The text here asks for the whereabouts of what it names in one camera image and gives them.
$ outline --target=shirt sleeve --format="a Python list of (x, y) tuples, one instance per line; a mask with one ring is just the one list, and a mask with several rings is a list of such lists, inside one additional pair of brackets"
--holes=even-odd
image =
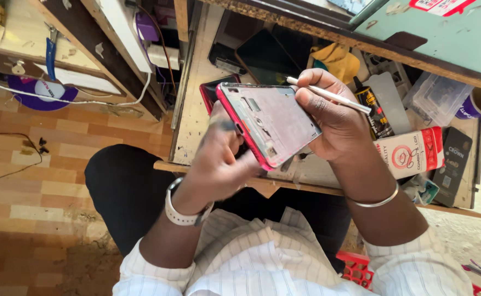
[(112, 288), (117, 296), (181, 296), (195, 270), (195, 263), (184, 269), (168, 269), (148, 263), (138, 248), (141, 239), (120, 266), (120, 281)]
[(473, 294), (462, 267), (448, 254), (429, 227), (419, 238), (399, 246), (365, 243), (373, 271), (372, 290), (383, 296)]

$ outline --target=black pants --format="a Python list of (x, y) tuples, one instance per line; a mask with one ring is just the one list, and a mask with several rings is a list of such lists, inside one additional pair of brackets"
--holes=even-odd
[[(97, 152), (85, 169), (90, 196), (123, 256), (131, 252), (164, 209), (166, 189), (174, 180), (171, 172), (153, 169), (161, 160), (147, 151), (124, 144)], [(343, 197), (280, 188), (265, 198), (253, 188), (216, 202), (223, 209), (246, 220), (279, 222), (289, 206), (301, 211), (310, 223), (323, 251), (337, 272), (344, 263), (335, 258), (350, 225), (350, 213)]]

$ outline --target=red basket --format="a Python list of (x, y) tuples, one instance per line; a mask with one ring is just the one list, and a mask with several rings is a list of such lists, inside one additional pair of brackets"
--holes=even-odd
[[(336, 257), (346, 263), (343, 279), (353, 281), (365, 289), (372, 290), (371, 284), (374, 273), (368, 270), (368, 263), (370, 262), (368, 256), (339, 251)], [(481, 293), (481, 288), (473, 284), (474, 296), (478, 296), (478, 293)]]

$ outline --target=glue bottle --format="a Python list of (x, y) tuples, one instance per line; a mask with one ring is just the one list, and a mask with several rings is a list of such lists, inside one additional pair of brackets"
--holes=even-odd
[(372, 92), (372, 88), (370, 88), (370, 86), (363, 86), (357, 76), (354, 76), (354, 82), (357, 87), (355, 97), (359, 103), (372, 109), (370, 114), (367, 115), (367, 118), (373, 139), (376, 140), (393, 136), (394, 131), (392, 130), (392, 126), (388, 123), (383, 109), (375, 98), (375, 94)]

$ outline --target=phone charging port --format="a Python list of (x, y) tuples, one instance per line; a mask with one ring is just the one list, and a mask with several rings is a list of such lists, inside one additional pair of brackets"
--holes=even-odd
[(244, 135), (244, 130), (242, 129), (242, 127), (240, 126), (240, 124), (236, 124), (237, 125), (237, 129), (239, 130), (240, 134), (241, 135)]

